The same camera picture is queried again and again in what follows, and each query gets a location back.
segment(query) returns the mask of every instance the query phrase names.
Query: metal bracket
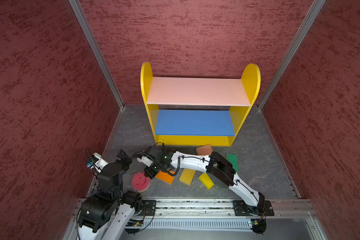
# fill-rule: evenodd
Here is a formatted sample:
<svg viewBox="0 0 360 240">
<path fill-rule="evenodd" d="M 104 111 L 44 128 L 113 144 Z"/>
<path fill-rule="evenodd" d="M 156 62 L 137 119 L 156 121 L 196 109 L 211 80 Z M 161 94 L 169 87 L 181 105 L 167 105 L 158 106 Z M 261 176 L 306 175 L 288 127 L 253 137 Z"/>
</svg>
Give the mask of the metal bracket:
<svg viewBox="0 0 360 240">
<path fill-rule="evenodd" d="M 146 216 L 154 216 L 155 211 L 156 211 L 156 200 L 143 200 L 143 204 L 141 206 L 141 211 L 134 216 L 144 215 L 144 209 L 145 209 Z"/>
<path fill-rule="evenodd" d="M 234 200 L 233 201 L 233 210 L 235 211 L 235 216 L 240 216 L 240 217 L 259 216 L 259 213 L 260 213 L 256 207 L 248 206 L 242 200 Z M 270 201 L 265 200 L 264 210 L 265 210 L 266 216 L 272 217 L 275 215 Z"/>
</svg>

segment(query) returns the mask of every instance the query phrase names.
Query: shelf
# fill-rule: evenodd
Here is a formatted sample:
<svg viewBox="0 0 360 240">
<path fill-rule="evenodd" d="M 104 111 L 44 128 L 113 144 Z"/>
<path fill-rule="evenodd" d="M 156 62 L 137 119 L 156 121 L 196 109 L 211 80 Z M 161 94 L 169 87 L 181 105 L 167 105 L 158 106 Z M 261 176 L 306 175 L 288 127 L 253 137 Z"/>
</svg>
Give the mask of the shelf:
<svg viewBox="0 0 360 240">
<path fill-rule="evenodd" d="M 155 135 L 235 136 L 229 111 L 159 110 Z"/>
<path fill-rule="evenodd" d="M 153 77 L 147 104 L 250 106 L 241 79 Z"/>
</svg>

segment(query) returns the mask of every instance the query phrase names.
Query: yellow sponge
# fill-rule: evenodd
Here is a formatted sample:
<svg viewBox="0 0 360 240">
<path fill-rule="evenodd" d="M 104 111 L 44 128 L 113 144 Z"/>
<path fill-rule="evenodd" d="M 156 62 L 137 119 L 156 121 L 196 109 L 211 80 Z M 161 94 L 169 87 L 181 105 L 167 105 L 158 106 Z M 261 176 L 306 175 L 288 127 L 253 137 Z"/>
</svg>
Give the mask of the yellow sponge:
<svg viewBox="0 0 360 240">
<path fill-rule="evenodd" d="M 213 187 L 213 182 L 212 180 L 209 178 L 208 174 L 203 173 L 202 175 L 200 175 L 199 177 L 200 181 L 202 181 L 202 183 L 205 185 L 205 187 L 210 190 Z"/>
<path fill-rule="evenodd" d="M 195 172 L 196 172 L 196 170 L 184 168 L 179 180 L 182 183 L 185 183 L 186 185 L 189 186 L 189 185 L 191 185 L 191 182 L 192 182 L 193 176 L 195 175 Z"/>
<path fill-rule="evenodd" d="M 164 182 L 168 183 L 168 184 L 172 184 L 173 180 L 175 179 L 175 177 L 169 175 L 166 172 L 162 172 L 159 171 L 156 176 L 158 179 L 163 180 Z"/>
</svg>

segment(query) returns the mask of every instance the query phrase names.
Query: red scrubber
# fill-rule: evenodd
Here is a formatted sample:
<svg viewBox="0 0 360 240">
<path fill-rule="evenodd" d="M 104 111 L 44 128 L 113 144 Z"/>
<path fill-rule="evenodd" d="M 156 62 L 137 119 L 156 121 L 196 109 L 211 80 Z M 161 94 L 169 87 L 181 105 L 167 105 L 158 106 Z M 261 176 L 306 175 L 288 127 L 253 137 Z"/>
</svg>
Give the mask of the red scrubber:
<svg viewBox="0 0 360 240">
<path fill-rule="evenodd" d="M 132 178 L 132 187 L 137 192 L 144 192 L 151 182 L 151 179 L 149 177 L 144 176 L 143 172 L 138 172 L 133 175 Z"/>
</svg>

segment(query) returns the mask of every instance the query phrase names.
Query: metal corner post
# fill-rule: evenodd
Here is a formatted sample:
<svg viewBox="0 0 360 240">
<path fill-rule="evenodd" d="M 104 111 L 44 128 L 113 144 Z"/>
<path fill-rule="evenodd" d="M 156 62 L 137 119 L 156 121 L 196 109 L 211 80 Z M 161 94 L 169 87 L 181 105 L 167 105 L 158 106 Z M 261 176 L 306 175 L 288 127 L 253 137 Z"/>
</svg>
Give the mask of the metal corner post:
<svg viewBox="0 0 360 240">
<path fill-rule="evenodd" d="M 100 68 L 109 84 L 109 87 L 110 87 L 120 109 L 123 109 L 124 102 L 121 99 L 119 90 L 116 87 L 115 81 L 113 80 L 110 70 L 106 64 L 106 61 L 105 61 L 102 53 L 101 53 L 101 50 L 100 50 L 99 46 L 97 45 L 96 39 L 91 31 L 91 28 L 89 27 L 87 18 L 84 15 L 84 12 L 81 8 L 79 1 L 78 0 L 69 0 L 69 3 L 71 4 L 72 10 L 76 15 L 77 20 L 79 21 L 81 29 L 83 30 L 84 35 L 86 36 L 87 41 L 88 41 L 89 45 L 91 46 L 93 54 L 95 55 L 97 62 L 100 65 Z"/>
<path fill-rule="evenodd" d="M 309 28 L 312 26 L 314 20 L 316 19 L 317 15 L 319 14 L 322 6 L 326 0 L 314 0 L 311 7 L 309 8 L 307 15 L 305 16 L 304 20 L 302 21 L 298 32 L 296 33 L 295 37 L 293 38 L 287 52 L 284 55 L 283 60 L 281 61 L 278 69 L 276 70 L 275 74 L 273 75 L 270 84 L 268 85 L 267 89 L 265 90 L 263 96 L 261 97 L 258 108 L 261 110 L 264 107 L 265 102 L 271 95 L 273 89 L 275 88 L 276 84 L 278 83 L 281 75 L 287 68 L 289 62 L 291 61 L 292 57 L 294 56 L 295 52 L 297 51 L 298 47 L 300 46 L 301 42 L 303 41 L 305 35 L 307 34 Z"/>
</svg>

